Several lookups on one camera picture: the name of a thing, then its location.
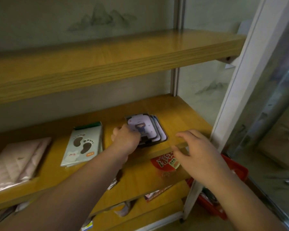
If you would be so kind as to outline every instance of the forearm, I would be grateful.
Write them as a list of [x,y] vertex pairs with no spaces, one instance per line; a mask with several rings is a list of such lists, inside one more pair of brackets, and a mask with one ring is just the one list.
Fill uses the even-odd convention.
[[239,231],[281,231],[282,223],[236,175],[219,180],[210,189]]
[[0,230],[79,230],[122,167],[118,155],[109,147]]

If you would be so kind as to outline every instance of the person's right hand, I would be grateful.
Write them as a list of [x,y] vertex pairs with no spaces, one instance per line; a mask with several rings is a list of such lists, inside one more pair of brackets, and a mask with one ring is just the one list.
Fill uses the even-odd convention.
[[232,175],[220,153],[199,131],[178,132],[176,136],[188,143],[189,156],[176,146],[171,147],[173,155],[196,181],[210,189],[223,177]]

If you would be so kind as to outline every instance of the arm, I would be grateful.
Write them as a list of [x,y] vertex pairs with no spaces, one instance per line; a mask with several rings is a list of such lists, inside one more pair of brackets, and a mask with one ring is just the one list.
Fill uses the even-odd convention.
[[113,144],[76,173],[19,212],[2,230],[79,230],[89,213],[139,144],[127,124],[115,128]]
[[185,170],[212,191],[239,231],[284,231],[282,223],[258,197],[233,174],[210,141],[196,130],[177,133],[189,145],[190,156],[173,146],[173,154]]

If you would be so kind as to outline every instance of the footprint cutout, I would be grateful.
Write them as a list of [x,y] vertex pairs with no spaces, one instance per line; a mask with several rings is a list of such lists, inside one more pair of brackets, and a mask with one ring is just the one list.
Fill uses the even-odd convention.
[[81,140],[83,139],[84,136],[85,136],[85,134],[81,134],[81,135],[75,136],[75,137],[74,137],[73,145],[74,145],[75,147],[79,147],[80,144],[81,144],[80,142],[81,142]]
[[94,143],[93,140],[84,140],[83,149],[80,151],[81,154],[86,153],[91,148],[92,144]]

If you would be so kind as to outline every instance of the floor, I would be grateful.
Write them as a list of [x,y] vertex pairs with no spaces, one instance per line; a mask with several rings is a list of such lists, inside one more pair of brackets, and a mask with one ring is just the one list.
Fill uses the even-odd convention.
[[168,225],[165,225],[159,229],[158,231],[203,231],[203,230],[227,230],[227,231],[234,231],[232,224],[230,221],[224,221],[218,216],[211,216],[208,214],[208,212],[199,206],[198,204],[195,204],[193,207],[191,213],[189,214],[189,217],[187,220],[180,224],[179,221],[175,221],[173,223],[170,223]]
[[282,179],[267,178],[289,176],[289,170],[281,168],[258,151],[242,150],[237,153],[234,160],[248,168],[251,179],[289,216],[289,186]]

